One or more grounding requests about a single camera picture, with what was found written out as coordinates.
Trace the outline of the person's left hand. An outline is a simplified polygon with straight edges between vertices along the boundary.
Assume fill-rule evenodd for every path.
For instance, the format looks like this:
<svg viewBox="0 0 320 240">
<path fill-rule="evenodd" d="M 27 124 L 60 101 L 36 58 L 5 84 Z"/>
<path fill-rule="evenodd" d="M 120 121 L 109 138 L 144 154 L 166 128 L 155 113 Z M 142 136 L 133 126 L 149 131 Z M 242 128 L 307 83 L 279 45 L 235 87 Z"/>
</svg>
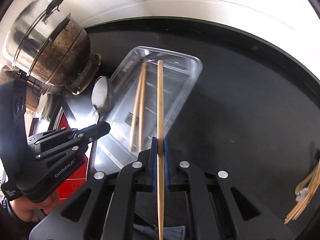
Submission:
<svg viewBox="0 0 320 240">
<path fill-rule="evenodd" d="M 42 209 L 46 215 L 50 214 L 60 205 L 59 193 L 52 192 L 44 201 L 33 203 L 25 196 L 10 201 L 11 210 L 24 222 L 38 222 L 39 218 L 34 213 L 36 209 Z"/>
</svg>

